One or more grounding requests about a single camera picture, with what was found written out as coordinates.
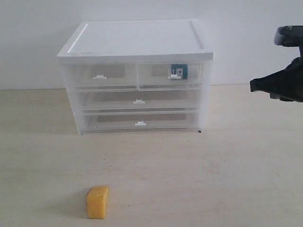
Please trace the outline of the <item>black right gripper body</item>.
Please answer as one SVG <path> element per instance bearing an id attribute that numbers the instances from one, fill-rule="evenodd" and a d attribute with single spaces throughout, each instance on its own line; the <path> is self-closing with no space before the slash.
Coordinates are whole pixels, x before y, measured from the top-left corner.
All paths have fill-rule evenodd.
<path id="1" fill-rule="evenodd" d="M 250 81 L 251 92 L 268 93 L 271 99 L 283 102 L 303 101 L 303 47 L 299 47 L 300 56 L 285 69 L 268 76 Z"/>

